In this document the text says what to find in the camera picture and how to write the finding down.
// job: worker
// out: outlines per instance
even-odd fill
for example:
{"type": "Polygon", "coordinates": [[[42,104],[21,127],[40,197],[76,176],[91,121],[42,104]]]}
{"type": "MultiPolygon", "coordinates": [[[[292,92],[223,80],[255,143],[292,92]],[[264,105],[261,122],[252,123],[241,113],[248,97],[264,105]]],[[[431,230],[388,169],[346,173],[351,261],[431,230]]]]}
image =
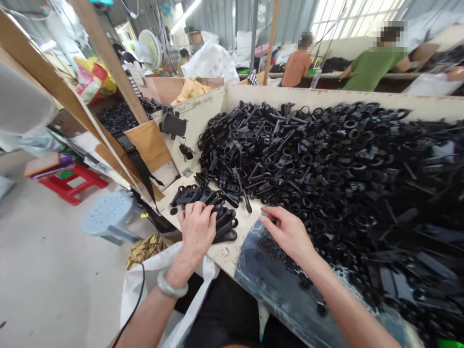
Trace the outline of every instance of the worker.
{"type": "Polygon", "coordinates": [[[311,55],[308,53],[309,47],[313,43],[311,32],[304,32],[298,40],[298,50],[293,52],[284,66],[284,77],[282,87],[303,87],[301,79],[308,76],[311,66],[311,55]]]}
{"type": "Polygon", "coordinates": [[[403,27],[386,27],[375,47],[362,52],[339,76],[341,81],[349,77],[345,90],[373,92],[381,78],[391,69],[405,72],[411,68],[405,47],[396,47],[403,27]]]}
{"type": "MultiPolygon", "coordinates": [[[[216,236],[213,206],[203,202],[186,205],[178,214],[183,246],[164,281],[173,294],[181,292],[203,261],[216,236]]],[[[321,292],[345,339],[353,348],[401,348],[399,343],[344,287],[328,263],[316,252],[299,218],[282,207],[263,207],[268,216],[261,223],[321,292]]],[[[135,312],[116,344],[118,348],[153,348],[160,342],[177,302],[156,286],[135,312]]],[[[262,343],[259,340],[257,301],[225,273],[211,283],[208,295],[184,343],[185,348],[305,347],[274,317],[270,317],[262,343]]],[[[116,338],[108,346],[114,346],[116,338]]]]}
{"type": "Polygon", "coordinates": [[[189,62],[190,55],[189,55],[189,52],[185,48],[182,48],[179,51],[179,54],[180,54],[180,59],[177,62],[177,74],[180,77],[184,77],[184,72],[182,71],[181,66],[184,65],[184,64],[187,64],[189,62]]]}

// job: keychain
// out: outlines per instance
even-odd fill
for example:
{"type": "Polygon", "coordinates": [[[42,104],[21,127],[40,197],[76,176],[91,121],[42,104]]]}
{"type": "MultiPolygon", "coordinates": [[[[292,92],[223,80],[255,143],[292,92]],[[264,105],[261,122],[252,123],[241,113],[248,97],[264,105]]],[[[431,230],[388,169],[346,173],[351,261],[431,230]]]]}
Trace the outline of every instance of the keychain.
{"type": "Polygon", "coordinates": [[[185,137],[180,137],[179,139],[179,150],[180,152],[182,153],[182,155],[184,155],[184,162],[187,162],[187,160],[191,160],[193,158],[193,155],[196,154],[195,151],[193,151],[190,147],[188,147],[187,145],[185,145],[185,142],[186,142],[186,139],[185,137]]]}

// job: fluorescent light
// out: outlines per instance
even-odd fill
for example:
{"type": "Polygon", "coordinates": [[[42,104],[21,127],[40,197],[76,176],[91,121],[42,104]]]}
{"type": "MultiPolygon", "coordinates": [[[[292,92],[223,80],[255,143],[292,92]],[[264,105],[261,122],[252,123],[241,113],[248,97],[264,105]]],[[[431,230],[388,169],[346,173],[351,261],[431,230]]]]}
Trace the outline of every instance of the fluorescent light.
{"type": "Polygon", "coordinates": [[[44,43],[43,45],[40,46],[40,50],[42,52],[45,52],[47,50],[49,50],[50,48],[53,48],[57,45],[57,43],[53,40],[50,40],[49,42],[47,43],[44,43]]]}
{"type": "Polygon", "coordinates": [[[174,35],[174,33],[179,30],[182,24],[185,25],[185,21],[187,20],[188,16],[190,16],[192,12],[198,7],[198,5],[200,5],[200,2],[202,2],[202,0],[195,0],[193,4],[185,11],[185,13],[179,18],[179,20],[171,29],[171,35],[174,35]]]}

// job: key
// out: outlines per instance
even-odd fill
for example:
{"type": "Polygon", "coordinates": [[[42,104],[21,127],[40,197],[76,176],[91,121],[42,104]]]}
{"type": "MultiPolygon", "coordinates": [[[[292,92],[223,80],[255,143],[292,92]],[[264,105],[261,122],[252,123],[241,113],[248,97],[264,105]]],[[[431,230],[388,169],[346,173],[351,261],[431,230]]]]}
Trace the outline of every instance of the key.
{"type": "Polygon", "coordinates": [[[188,148],[187,148],[187,146],[185,144],[179,145],[179,150],[182,153],[182,155],[184,155],[184,162],[187,162],[187,154],[188,154],[187,149],[188,148]]]}
{"type": "Polygon", "coordinates": [[[186,153],[186,156],[187,156],[187,159],[190,160],[193,158],[193,155],[195,155],[196,152],[193,151],[190,147],[187,147],[187,153],[186,153]]]}

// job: hand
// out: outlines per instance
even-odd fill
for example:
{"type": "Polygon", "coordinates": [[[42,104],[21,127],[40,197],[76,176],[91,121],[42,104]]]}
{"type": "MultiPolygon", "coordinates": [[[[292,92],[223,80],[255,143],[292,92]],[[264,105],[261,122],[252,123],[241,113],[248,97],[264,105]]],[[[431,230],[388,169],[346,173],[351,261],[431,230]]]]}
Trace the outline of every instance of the hand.
{"type": "Polygon", "coordinates": [[[261,223],[268,229],[280,247],[300,266],[304,260],[319,256],[309,239],[302,221],[282,207],[263,207],[269,217],[260,217],[261,223]],[[272,219],[277,218],[277,225],[272,219]]]}
{"type": "Polygon", "coordinates": [[[189,203],[185,212],[177,214],[180,222],[183,252],[199,263],[208,252],[216,236],[216,216],[211,214],[214,206],[206,206],[203,202],[189,203]]]}

